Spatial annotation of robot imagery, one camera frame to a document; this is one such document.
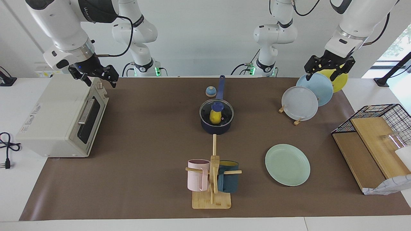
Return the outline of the yellow plate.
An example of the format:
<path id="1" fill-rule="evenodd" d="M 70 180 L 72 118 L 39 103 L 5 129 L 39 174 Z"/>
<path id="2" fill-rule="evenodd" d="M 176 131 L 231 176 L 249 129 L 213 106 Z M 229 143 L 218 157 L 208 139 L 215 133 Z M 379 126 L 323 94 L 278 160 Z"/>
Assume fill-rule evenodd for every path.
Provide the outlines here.
<path id="1" fill-rule="evenodd" d="M 329 80 L 331 80 L 331 75 L 336 71 L 336 69 L 333 70 L 321 70 L 318 73 L 326 76 Z M 348 74 L 347 73 L 342 73 L 341 75 L 337 76 L 334 81 L 331 81 L 333 85 L 333 93 L 336 93 L 340 91 L 344 86 L 346 85 L 348 81 Z"/>

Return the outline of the white power strip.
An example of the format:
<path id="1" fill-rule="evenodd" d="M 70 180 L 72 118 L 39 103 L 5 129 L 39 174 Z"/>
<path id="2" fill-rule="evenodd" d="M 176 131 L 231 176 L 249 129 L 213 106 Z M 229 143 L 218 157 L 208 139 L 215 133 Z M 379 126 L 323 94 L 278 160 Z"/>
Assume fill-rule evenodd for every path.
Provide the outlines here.
<path id="1" fill-rule="evenodd" d="M 50 78 L 53 76 L 53 69 L 45 62 L 35 62 L 35 74 L 40 78 Z"/>

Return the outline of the white cup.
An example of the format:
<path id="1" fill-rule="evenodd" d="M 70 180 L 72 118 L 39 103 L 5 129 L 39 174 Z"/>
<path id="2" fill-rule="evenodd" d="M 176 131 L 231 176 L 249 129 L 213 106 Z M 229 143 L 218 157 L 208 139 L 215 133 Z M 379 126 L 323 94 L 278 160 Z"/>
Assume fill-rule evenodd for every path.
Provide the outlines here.
<path id="1" fill-rule="evenodd" d="M 411 172 L 411 146 L 399 148 L 395 151 L 395 153 Z"/>

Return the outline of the clear glass cup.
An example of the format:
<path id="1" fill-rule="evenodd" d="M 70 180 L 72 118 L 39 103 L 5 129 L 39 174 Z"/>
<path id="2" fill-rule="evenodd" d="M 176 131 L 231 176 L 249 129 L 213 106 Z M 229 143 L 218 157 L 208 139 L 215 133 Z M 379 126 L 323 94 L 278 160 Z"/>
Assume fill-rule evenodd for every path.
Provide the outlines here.
<path id="1" fill-rule="evenodd" d="M 404 139 L 402 138 L 401 132 L 393 132 L 387 135 L 383 135 L 382 140 L 387 146 L 393 148 L 394 150 L 399 150 L 407 146 Z"/>

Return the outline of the dark teal mug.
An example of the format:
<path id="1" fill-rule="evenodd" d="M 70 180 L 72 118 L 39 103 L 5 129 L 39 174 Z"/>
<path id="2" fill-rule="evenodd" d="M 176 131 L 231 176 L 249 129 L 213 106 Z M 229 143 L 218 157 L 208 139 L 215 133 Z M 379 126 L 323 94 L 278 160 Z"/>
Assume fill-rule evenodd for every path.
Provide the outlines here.
<path id="1" fill-rule="evenodd" d="M 217 177 L 217 188 L 223 193 L 235 193 L 238 189 L 238 174 L 224 174 L 225 171 L 235 171 L 239 169 L 236 161 L 221 160 Z"/>

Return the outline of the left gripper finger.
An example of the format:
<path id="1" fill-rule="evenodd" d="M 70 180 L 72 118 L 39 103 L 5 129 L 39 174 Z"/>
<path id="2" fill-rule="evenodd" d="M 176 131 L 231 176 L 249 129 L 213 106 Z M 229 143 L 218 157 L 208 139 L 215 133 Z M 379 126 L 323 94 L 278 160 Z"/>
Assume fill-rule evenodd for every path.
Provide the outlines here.
<path id="1" fill-rule="evenodd" d="M 330 76 L 330 81 L 334 81 L 338 76 L 341 74 L 348 74 L 351 68 L 355 64 L 355 58 L 353 56 L 347 58 L 343 64 L 335 64 L 334 69 L 335 71 Z"/>
<path id="2" fill-rule="evenodd" d="M 318 72 L 319 70 L 319 58 L 317 56 L 311 56 L 310 59 L 307 61 L 307 63 L 304 65 L 304 70 L 306 72 L 306 80 L 309 81 L 311 79 L 311 76 Z"/>

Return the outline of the glass lid blue knob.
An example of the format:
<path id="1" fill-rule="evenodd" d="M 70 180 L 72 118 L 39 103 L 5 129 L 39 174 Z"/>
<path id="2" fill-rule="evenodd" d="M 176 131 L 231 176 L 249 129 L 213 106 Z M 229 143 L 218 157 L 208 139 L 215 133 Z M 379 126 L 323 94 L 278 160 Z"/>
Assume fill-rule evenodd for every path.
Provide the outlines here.
<path id="1" fill-rule="evenodd" d="M 219 125 L 211 124 L 209 120 L 211 109 L 214 109 L 216 111 L 222 110 L 222 121 Z M 210 100 L 205 101 L 203 104 L 201 104 L 199 108 L 199 116 L 200 116 L 200 122 L 201 122 L 202 127 L 229 129 L 231 126 L 232 120 L 234 119 L 234 109 L 232 105 L 229 104 L 229 102 L 223 99 L 212 98 Z"/>

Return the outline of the pale grey plate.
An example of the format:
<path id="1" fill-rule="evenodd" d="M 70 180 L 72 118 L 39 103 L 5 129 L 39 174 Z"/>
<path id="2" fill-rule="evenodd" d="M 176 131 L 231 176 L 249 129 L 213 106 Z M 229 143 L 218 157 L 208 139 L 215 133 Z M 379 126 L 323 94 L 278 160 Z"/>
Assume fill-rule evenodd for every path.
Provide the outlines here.
<path id="1" fill-rule="evenodd" d="M 281 99 L 282 111 L 296 122 L 312 119 L 319 103 L 315 94 L 306 87 L 294 86 L 287 89 Z"/>

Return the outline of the black desk mount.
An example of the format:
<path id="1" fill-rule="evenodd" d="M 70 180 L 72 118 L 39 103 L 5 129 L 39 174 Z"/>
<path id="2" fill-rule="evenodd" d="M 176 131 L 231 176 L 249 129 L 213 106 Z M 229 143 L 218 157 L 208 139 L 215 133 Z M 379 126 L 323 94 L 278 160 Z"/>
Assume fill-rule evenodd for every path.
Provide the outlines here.
<path id="1" fill-rule="evenodd" d="M 0 86 L 12 86 L 16 82 L 16 80 L 16 77 L 13 77 L 5 68 L 0 66 Z"/>

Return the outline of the pink ribbed mug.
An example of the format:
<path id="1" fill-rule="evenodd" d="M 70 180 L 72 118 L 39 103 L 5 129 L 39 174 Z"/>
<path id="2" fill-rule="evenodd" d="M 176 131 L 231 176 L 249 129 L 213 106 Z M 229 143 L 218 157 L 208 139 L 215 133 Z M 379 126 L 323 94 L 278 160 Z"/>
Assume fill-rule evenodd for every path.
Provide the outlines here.
<path id="1" fill-rule="evenodd" d="M 204 192 L 209 186 L 210 161 L 205 159 L 191 159 L 188 168 L 198 169 L 199 172 L 188 171 L 187 188 L 193 192 Z"/>

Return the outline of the brown table mat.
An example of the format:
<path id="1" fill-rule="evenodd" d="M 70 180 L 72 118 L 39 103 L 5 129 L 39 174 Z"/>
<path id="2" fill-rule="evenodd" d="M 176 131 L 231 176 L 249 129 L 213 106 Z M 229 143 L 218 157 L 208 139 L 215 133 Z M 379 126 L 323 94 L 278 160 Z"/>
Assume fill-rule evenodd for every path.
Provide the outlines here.
<path id="1" fill-rule="evenodd" d="M 190 159 L 209 159 L 212 135 L 200 123 L 214 78 L 124 78 L 109 102 L 88 158 L 48 159 L 20 216 L 59 219 L 170 219 L 409 215 L 401 193 L 363 195 L 331 132 L 353 114 L 342 92 L 310 120 L 279 114 L 297 78 L 227 78 L 234 108 L 217 154 L 242 174 L 230 209 L 195 210 L 187 189 Z M 266 152 L 290 144 L 306 155 L 309 179 L 288 187 L 265 167 Z"/>

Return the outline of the dark blue saucepan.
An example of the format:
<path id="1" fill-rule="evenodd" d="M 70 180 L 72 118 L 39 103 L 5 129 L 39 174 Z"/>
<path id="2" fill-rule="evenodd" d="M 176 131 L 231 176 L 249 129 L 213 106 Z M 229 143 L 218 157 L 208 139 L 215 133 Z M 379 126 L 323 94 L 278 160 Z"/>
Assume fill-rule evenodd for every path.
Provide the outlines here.
<path id="1" fill-rule="evenodd" d="M 224 91 L 224 85 L 225 85 L 225 76 L 224 75 L 221 75 L 220 77 L 219 77 L 219 85 L 218 85 L 218 88 L 217 88 L 217 95 L 216 95 L 216 97 L 215 98 L 218 98 L 218 99 L 223 99 L 223 91 Z M 221 128 L 205 128 L 205 127 L 202 127 L 207 133 L 209 133 L 209 134 L 216 134 L 216 135 L 221 135 L 221 134 L 223 134 L 223 133 L 226 133 L 229 129 L 221 129 Z"/>

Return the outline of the beige toaster oven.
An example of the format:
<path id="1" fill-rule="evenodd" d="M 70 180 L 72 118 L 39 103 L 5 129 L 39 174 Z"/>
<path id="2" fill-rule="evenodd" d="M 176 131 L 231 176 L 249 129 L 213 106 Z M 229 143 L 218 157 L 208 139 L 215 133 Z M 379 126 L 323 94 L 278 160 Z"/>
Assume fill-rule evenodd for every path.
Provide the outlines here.
<path id="1" fill-rule="evenodd" d="M 100 78 L 86 84 L 68 74 L 55 75 L 16 140 L 46 158 L 88 157 L 108 100 Z"/>

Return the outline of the mint green plate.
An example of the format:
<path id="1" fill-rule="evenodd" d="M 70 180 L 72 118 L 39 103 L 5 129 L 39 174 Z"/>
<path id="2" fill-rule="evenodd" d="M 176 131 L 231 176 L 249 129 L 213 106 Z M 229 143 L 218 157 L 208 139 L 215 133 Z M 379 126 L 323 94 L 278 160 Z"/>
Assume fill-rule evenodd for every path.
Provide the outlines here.
<path id="1" fill-rule="evenodd" d="M 288 187 L 302 185 L 309 179 L 311 172 L 304 152 L 290 144 L 277 144 L 269 148 L 265 167 L 275 181 Z"/>

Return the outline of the light blue plate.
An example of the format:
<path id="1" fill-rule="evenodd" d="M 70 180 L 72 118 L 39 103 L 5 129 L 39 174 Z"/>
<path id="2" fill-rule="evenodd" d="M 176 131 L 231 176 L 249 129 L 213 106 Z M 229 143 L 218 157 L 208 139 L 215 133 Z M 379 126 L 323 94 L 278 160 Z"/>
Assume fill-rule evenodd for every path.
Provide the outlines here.
<path id="1" fill-rule="evenodd" d="M 318 99 L 319 107 L 327 104 L 333 96 L 331 81 L 321 73 L 314 73 L 310 76 L 310 80 L 306 79 L 306 75 L 301 76 L 296 85 L 311 90 Z"/>

